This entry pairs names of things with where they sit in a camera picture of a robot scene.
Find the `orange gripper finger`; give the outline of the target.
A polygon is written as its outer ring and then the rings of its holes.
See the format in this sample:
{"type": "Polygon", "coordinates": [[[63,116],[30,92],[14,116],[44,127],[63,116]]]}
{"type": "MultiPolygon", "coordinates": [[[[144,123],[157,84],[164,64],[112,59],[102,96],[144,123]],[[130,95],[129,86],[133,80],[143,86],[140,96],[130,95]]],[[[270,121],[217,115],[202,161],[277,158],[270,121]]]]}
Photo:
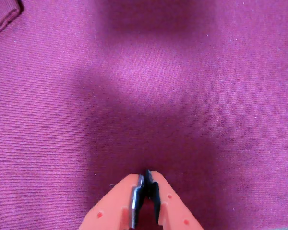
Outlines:
{"type": "Polygon", "coordinates": [[[164,176],[146,170],[147,196],[154,204],[156,223],[165,230],[203,230],[164,176]]]}
{"type": "Polygon", "coordinates": [[[86,214],[80,230],[128,230],[135,227],[135,193],[144,185],[144,178],[129,174],[118,182],[86,214]]]}

